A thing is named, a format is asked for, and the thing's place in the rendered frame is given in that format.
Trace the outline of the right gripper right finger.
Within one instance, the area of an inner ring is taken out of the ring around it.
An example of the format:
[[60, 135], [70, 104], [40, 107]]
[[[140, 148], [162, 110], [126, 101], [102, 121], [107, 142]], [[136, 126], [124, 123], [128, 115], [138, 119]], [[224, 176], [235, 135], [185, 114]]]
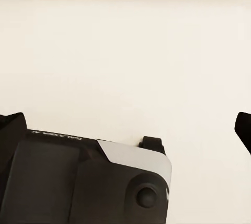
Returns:
[[234, 130], [251, 154], [251, 114], [239, 112]]

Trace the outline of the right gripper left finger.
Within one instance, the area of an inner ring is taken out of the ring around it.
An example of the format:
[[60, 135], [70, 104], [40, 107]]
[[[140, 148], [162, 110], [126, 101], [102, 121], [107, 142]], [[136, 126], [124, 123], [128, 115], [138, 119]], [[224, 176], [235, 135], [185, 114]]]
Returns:
[[0, 175], [27, 132], [22, 112], [0, 117]]

